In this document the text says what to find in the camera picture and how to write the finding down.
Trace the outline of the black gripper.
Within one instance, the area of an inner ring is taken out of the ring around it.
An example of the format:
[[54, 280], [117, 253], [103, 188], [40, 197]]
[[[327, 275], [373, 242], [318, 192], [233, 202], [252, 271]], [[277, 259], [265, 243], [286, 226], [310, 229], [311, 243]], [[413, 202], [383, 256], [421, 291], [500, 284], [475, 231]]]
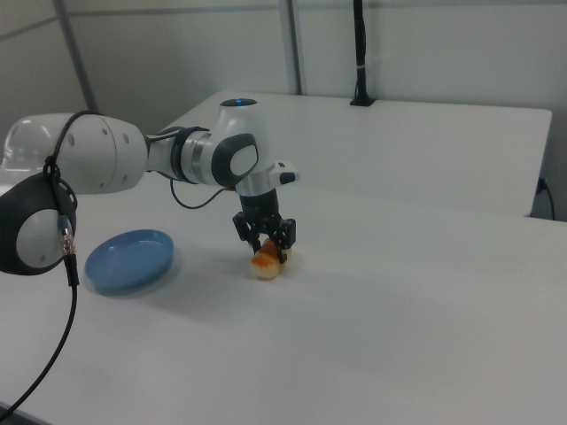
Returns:
[[242, 212], [233, 217], [237, 234], [241, 241], [247, 242], [253, 254], [260, 249], [260, 233], [254, 223], [268, 219], [266, 225], [268, 239], [275, 248], [279, 262], [286, 262], [291, 247], [296, 242], [296, 221], [280, 217], [276, 189], [257, 196], [240, 196]]

